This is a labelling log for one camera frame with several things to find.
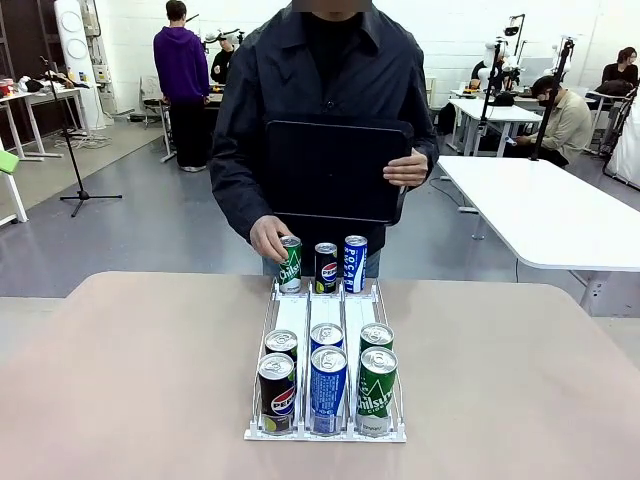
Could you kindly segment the person's right hand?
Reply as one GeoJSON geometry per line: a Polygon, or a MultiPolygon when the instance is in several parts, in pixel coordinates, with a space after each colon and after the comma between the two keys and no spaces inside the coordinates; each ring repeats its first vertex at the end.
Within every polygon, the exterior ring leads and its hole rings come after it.
{"type": "Polygon", "coordinates": [[[292,232],[276,216],[264,215],[251,227],[250,243],[261,257],[282,264],[289,256],[281,241],[283,236],[292,236],[292,232]]]}

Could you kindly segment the person's left hand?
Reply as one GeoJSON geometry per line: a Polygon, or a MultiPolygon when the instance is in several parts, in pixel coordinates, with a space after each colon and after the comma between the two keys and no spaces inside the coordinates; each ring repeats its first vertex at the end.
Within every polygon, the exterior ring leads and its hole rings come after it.
{"type": "Polygon", "coordinates": [[[429,171],[428,157],[413,149],[409,156],[391,160],[383,169],[383,177],[391,185],[414,188],[426,181],[429,171]]]}

